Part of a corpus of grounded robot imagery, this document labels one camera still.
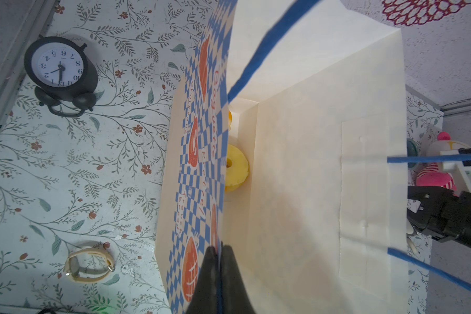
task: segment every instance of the blue handle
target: blue handle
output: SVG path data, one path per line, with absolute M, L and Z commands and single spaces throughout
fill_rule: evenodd
M 388 163 L 403 162 L 443 162 L 443 161 L 467 161 L 471 160 L 471 154 L 441 155 L 441 156 L 416 156 L 416 157 L 387 157 Z

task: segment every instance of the blue string handle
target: blue string handle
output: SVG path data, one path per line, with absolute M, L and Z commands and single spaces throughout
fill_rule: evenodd
M 443 161 L 467 161 L 471 160 L 471 154 L 441 155 L 441 156 L 416 156 L 416 157 L 387 157 L 388 163 L 403 162 L 443 162 Z
M 399 250 L 396 250 L 394 248 L 387 248 L 387 254 L 391 255 L 391 256 L 394 256 L 394 257 L 397 257 L 399 259 L 402 259 L 404 261 L 407 261 L 407 262 L 410 262 L 412 264 L 415 264 L 421 268 L 424 268 L 424 269 L 427 269 L 428 271 L 430 272 L 433 272 L 435 273 L 436 275 L 439 275 L 440 277 L 448 280 L 448 281 L 451 281 L 453 282 L 454 284 L 460 286 L 460 287 L 463 287 L 464 289 L 466 289 L 467 291 L 470 291 L 471 292 L 471 284 L 468 283 L 468 282 L 465 282 L 464 280 L 462 279 L 459 279 L 455 276 L 452 276 L 451 274 L 445 272 L 445 271 L 442 271 L 441 269 L 438 269 L 434 266 L 431 266 L 429 264 L 426 264 L 424 262 L 421 262 L 419 261 L 418 259 L 416 258 L 413 258 Z
M 289 29 L 304 16 L 316 3 L 321 0 L 296 0 L 284 15 L 270 28 L 265 34 L 262 41 L 257 47 L 257 50 L 251 57 L 250 62 L 244 68 L 240 78 L 232 86 L 231 91 L 228 92 L 228 103 L 243 90 L 244 86 L 248 84 L 253 74 L 262 65 L 265 58 L 269 55 L 270 51 L 276 46 L 277 42 L 289 31 Z

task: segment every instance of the clock face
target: clock face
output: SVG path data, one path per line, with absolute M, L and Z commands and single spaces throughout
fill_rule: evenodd
M 72 47 L 50 42 L 40 46 L 31 58 L 31 69 L 44 84 L 66 87 L 78 81 L 84 73 L 84 62 Z

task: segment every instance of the clock hands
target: clock hands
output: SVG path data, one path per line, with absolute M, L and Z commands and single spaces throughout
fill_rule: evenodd
M 65 70 L 65 67 L 61 65 L 61 61 L 59 61 L 58 64 L 58 70 L 59 70 L 59 83 L 63 80 L 63 71 Z

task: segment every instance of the yellow pineapple slice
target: yellow pineapple slice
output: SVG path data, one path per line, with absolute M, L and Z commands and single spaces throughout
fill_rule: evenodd
M 231 125 L 232 125 L 232 112 L 229 110 L 228 111 L 228 129 L 229 130 L 231 129 Z
M 244 183 L 250 173 L 250 164 L 239 148 L 228 145 L 227 173 L 225 176 L 225 191 L 233 191 Z

